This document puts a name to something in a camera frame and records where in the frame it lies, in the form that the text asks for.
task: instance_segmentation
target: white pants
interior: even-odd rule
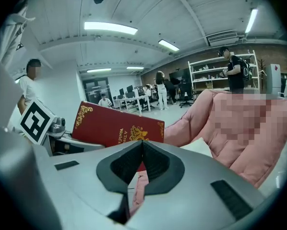
[[[159,108],[162,110],[165,108],[168,108],[167,106],[167,90],[166,88],[164,88],[165,90],[161,89],[158,90],[158,102],[159,102]]]

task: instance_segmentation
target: pink chair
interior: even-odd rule
[[[258,188],[287,140],[287,100],[204,90],[186,114],[165,129],[164,143],[181,147],[202,137],[214,159]],[[131,214],[148,184],[140,172]]]

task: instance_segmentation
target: white sign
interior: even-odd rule
[[[20,129],[34,144],[40,145],[55,115],[34,98],[20,118]]]

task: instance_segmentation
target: black t-shirt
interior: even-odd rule
[[[240,65],[239,58],[237,56],[231,56],[230,63],[228,64],[228,71],[233,70],[235,65]],[[235,75],[228,75],[230,91],[244,88],[243,73],[240,72]]]

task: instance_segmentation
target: shelving unit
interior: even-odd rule
[[[252,69],[252,79],[246,83],[245,88],[256,88],[260,92],[259,69],[255,52],[253,51],[251,54],[240,54],[236,56],[246,60]],[[188,61],[194,98],[196,98],[197,94],[201,91],[207,89],[206,83],[211,83],[213,90],[229,90],[228,78],[217,78],[218,74],[222,72],[223,69],[227,68],[227,65],[228,60],[224,57],[205,59],[193,63]]]

